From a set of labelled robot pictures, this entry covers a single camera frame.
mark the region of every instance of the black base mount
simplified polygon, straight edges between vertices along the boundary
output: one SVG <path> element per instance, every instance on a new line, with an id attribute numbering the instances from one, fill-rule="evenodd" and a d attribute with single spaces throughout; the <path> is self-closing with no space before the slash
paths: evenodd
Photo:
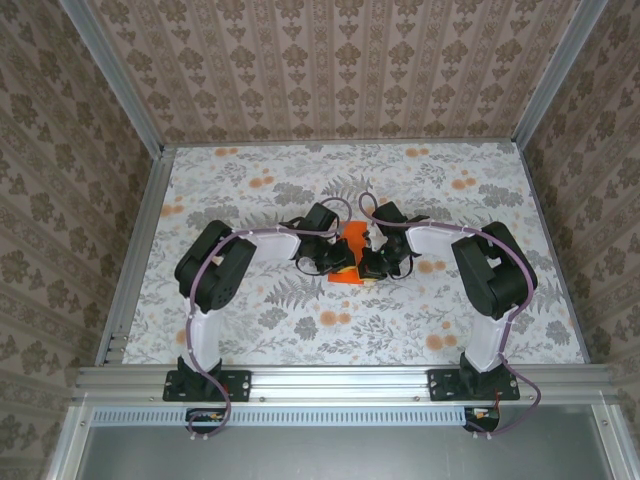
<path id="1" fill-rule="evenodd" d="M 489 372 L 478 372 L 460 355 L 460 368 L 439 368 L 427 371 L 429 394 L 435 402 L 460 400 L 519 400 L 516 377 L 499 365 Z"/>
<path id="2" fill-rule="evenodd" d="M 222 361 L 209 375 L 218 380 L 232 402 L 248 402 L 251 394 L 251 371 L 222 370 Z M 178 369 L 167 373 L 162 399 L 165 402 L 222 402 L 222 394 L 206 378 L 194 372 L 178 358 Z"/>

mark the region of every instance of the orange object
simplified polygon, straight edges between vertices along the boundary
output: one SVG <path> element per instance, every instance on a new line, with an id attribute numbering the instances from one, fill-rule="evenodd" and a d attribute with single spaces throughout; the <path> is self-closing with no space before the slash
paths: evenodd
<path id="1" fill-rule="evenodd" d="M 342 232 L 340 238 L 346 238 L 349 250 L 351 250 L 356 257 L 356 266 L 347 270 L 343 270 L 340 273 L 330 273 L 329 281 L 334 283 L 350 283 L 353 285 L 364 285 L 364 282 L 360 280 L 358 275 L 357 265 L 362 259 L 362 249 L 365 247 L 366 242 L 362 236 L 367 231 L 367 222 L 349 222 Z"/>

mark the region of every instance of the table surface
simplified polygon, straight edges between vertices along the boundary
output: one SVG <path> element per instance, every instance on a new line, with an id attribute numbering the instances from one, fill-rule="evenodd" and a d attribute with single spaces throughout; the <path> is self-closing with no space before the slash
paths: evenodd
<path id="1" fill-rule="evenodd" d="M 363 220 L 356 204 L 366 189 L 409 217 L 473 227 L 505 223 L 539 280 L 514 324 L 507 357 L 584 362 L 569 298 L 511 143 L 178 149 L 123 362 L 176 361 L 186 318 L 173 270 L 209 221 L 273 226 L 333 195 Z M 339 204 L 335 210 L 346 215 Z M 293 262 L 254 263 L 223 312 L 226 364 L 416 365 L 457 363 L 474 310 L 455 263 L 423 256 L 408 278 L 368 286 L 306 276 Z"/>

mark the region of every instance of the cable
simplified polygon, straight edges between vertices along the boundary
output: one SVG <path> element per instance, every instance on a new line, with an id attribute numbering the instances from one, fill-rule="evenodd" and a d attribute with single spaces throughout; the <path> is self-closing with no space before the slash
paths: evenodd
<path id="1" fill-rule="evenodd" d="M 490 436 L 500 435 L 502 433 L 506 433 L 509 430 L 511 430 L 511 429 L 515 428 L 516 426 L 520 425 L 524 420 L 526 420 L 529 417 L 529 415 L 531 415 L 533 413 L 535 408 L 540 403 L 540 400 L 542 399 L 542 392 L 540 391 L 540 388 L 538 388 L 538 386 L 535 383 L 533 383 L 531 380 L 529 380 L 527 377 L 525 377 L 524 375 L 522 375 L 522 374 L 518 373 L 516 370 L 514 370 L 513 367 L 511 367 L 511 365 L 509 365 L 509 363 L 507 362 L 507 359 L 504 357 L 504 349 L 505 349 L 505 347 L 507 345 L 507 339 L 509 337 L 509 332 L 511 331 L 511 325 L 513 324 L 513 320 L 515 319 L 515 317 L 520 312 L 522 312 L 525 308 L 527 308 L 529 306 L 529 304 L 531 303 L 531 300 L 533 299 L 533 292 L 534 292 L 533 279 L 531 278 L 531 275 L 529 274 L 529 270 L 527 270 L 527 267 L 524 264 L 524 262 L 520 259 L 520 257 L 518 257 L 516 252 L 514 252 L 508 245 L 506 245 L 501 240 L 498 240 L 494 236 L 483 232 L 482 230 L 478 230 L 478 229 L 471 228 L 471 227 L 460 227 L 458 225 L 450 225 L 450 224 L 447 224 L 447 223 L 432 222 L 432 221 L 428 221 L 428 222 L 394 223 L 394 222 L 386 222 L 384 220 L 378 220 L 373 215 L 367 213 L 367 211 L 364 209 L 364 206 L 362 205 L 362 200 L 364 199 L 364 197 L 369 197 L 369 198 L 373 199 L 374 200 L 374 205 L 376 206 L 376 208 L 377 208 L 378 203 L 375 201 L 375 197 L 370 192 L 363 192 L 358 197 L 358 207 L 360 208 L 360 211 L 364 214 L 365 217 L 367 217 L 369 220 L 373 221 L 374 223 L 376 223 L 378 225 L 386 225 L 388 227 L 407 227 L 407 226 L 408 227 L 437 227 L 437 228 L 442 228 L 442 229 L 446 229 L 446 230 L 454 230 L 456 232 L 473 233 L 474 235 L 478 235 L 479 237 L 482 237 L 482 238 L 484 238 L 486 240 L 489 240 L 494 245 L 497 245 L 498 247 L 500 247 L 502 250 L 504 250 L 507 253 L 507 255 L 509 255 L 511 257 L 511 259 L 515 262 L 515 264 L 518 265 L 518 267 L 522 271 L 522 274 L 524 275 L 525 281 L 527 282 L 527 298 L 525 299 L 525 301 L 518 308 L 513 310 L 509 314 L 509 316 L 507 317 L 505 328 L 504 328 L 504 331 L 502 333 L 502 339 L 500 340 L 500 346 L 498 348 L 498 358 L 500 358 L 500 361 L 502 362 L 502 364 L 505 366 L 505 368 L 510 373 L 515 375 L 517 378 L 519 378 L 520 380 L 522 380 L 523 382 L 525 382 L 527 385 L 529 385 L 531 388 L 533 388 L 535 390 L 536 399 L 529 406 L 529 408 L 522 414 L 522 416 L 520 416 L 520 418 L 518 418 L 515 422 L 511 423 L 510 425 L 507 425 L 506 427 L 499 428 L 498 430 L 495 430 L 494 432 L 491 432 L 491 433 L 486 432 L 483 429 L 479 429 L 479 430 L 480 430 L 481 434 L 484 434 L 485 436 L 490 437 Z"/>
<path id="2" fill-rule="evenodd" d="M 348 216 L 347 216 L 347 220 L 345 223 L 348 223 L 351 221 L 351 217 L 353 215 L 353 210 L 351 208 L 351 205 L 349 204 L 349 202 L 347 202 L 346 200 L 344 200 L 343 198 L 340 197 L 329 197 L 324 199 L 322 202 L 320 202 L 321 204 L 324 204 L 326 202 L 332 201 L 332 200 L 339 200 L 341 202 L 343 202 L 346 206 L 347 206 L 347 210 L 348 210 Z M 338 234 L 338 229 L 334 229 L 334 230 L 327 230 L 327 231 L 314 231 L 314 230 L 297 230 L 297 229 L 292 229 L 292 228 L 287 228 L 287 227 L 269 227 L 269 228 L 257 228 L 255 230 L 236 230 L 233 233 L 231 233 L 231 235 L 225 237 L 220 243 L 218 243 L 213 250 L 211 251 L 211 253 L 207 256 L 207 258 L 204 260 L 204 262 L 202 262 L 202 265 L 200 266 L 200 269 L 198 270 L 198 273 L 196 273 L 196 276 L 193 279 L 193 283 L 191 284 L 191 290 L 189 292 L 189 314 L 187 316 L 187 324 L 185 326 L 185 330 L 186 330 L 186 342 L 187 342 L 187 353 L 189 354 L 189 359 L 191 360 L 191 363 L 193 364 L 194 368 L 196 369 L 196 371 L 202 375 L 204 378 L 206 378 L 207 380 L 209 380 L 209 382 L 211 382 L 213 384 L 214 387 L 216 387 L 216 389 L 220 392 L 220 394 L 222 395 L 222 398 L 224 399 L 224 403 L 225 403 L 225 413 L 224 413 L 224 417 L 222 418 L 222 421 L 220 422 L 220 424 L 218 425 L 218 427 L 211 432 L 210 435 L 207 435 L 207 438 L 209 436 L 213 436 L 213 435 L 217 435 L 222 428 L 227 424 L 227 422 L 229 421 L 229 418 L 231 417 L 231 399 L 229 398 L 229 394 L 227 393 L 227 391 L 224 389 L 224 387 L 220 384 L 220 382 L 218 382 L 218 380 L 216 380 L 212 375 L 209 374 L 209 372 L 207 372 L 206 370 L 204 370 L 202 368 L 202 366 L 198 363 L 198 360 L 196 359 L 195 355 L 193 354 L 193 339 L 191 338 L 191 324 L 193 322 L 193 319 L 195 318 L 195 314 L 196 314 L 196 291 L 198 289 L 198 285 L 200 284 L 200 280 L 202 279 L 202 276 L 204 275 L 205 270 L 207 269 L 207 267 L 209 266 L 209 264 L 211 263 L 211 261 L 213 260 L 213 258 L 215 256 L 218 255 L 218 253 L 220 253 L 220 251 L 232 240 L 243 236 L 243 235 L 260 235 L 260 234 L 264 234 L 264 233 L 278 233 L 281 231 L 285 231 L 287 233 L 295 233 L 295 234 L 301 234 L 301 235 L 318 235 L 318 236 L 332 236 L 335 234 Z M 198 436 L 199 434 L 197 434 L 196 432 L 193 431 L 193 419 L 195 418 L 192 417 L 189 421 L 188 424 L 188 430 L 189 433 L 191 434 L 191 438 L 196 438 L 196 436 Z"/>
<path id="3" fill-rule="evenodd" d="M 411 275 L 412 272 L 413 272 L 413 256 L 409 255 L 409 271 L 401 277 L 395 277 L 391 274 L 389 274 L 389 277 L 391 277 L 392 280 L 402 280 L 403 278 L 407 278 L 409 275 Z"/>
<path id="4" fill-rule="evenodd" d="M 296 268 L 300 271 L 300 273 L 304 273 L 305 275 L 309 275 L 310 277 L 322 277 L 323 275 L 326 275 L 327 273 L 331 272 L 331 269 L 329 270 L 325 270 L 324 272 L 305 272 L 304 270 L 302 270 L 300 268 L 300 260 L 302 260 L 301 258 L 296 260 Z"/>

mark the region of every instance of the patterned wall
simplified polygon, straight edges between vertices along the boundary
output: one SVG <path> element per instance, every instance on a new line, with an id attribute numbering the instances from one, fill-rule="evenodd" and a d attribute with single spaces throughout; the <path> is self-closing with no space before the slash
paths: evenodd
<path id="1" fill-rule="evenodd" d="M 166 143 L 510 136 L 575 0 L 89 0 Z"/>
<path id="2" fill-rule="evenodd" d="M 57 2 L 0 2 L 0 478 L 38 478 L 55 448 L 148 168 Z"/>
<path id="3" fill-rule="evenodd" d="M 640 440 L 640 2 L 610 0 L 526 157 L 595 362 Z"/>

